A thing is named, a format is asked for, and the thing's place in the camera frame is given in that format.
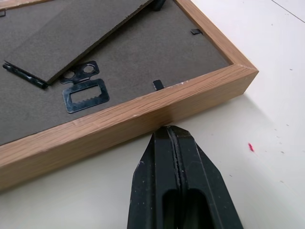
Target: gray cardboard backing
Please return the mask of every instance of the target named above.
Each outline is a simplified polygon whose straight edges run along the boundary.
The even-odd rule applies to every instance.
[[[73,1],[5,61],[52,83],[151,1]]]
[[[7,11],[0,18],[0,60],[70,2]],[[72,84],[55,81],[42,90],[0,68],[0,145],[153,93],[154,80],[168,87],[228,66],[203,35],[191,34],[194,28],[171,0],[159,12],[139,12],[79,61],[97,62],[100,74],[92,79],[105,81],[110,101],[73,114],[67,113],[62,98],[63,89]]]

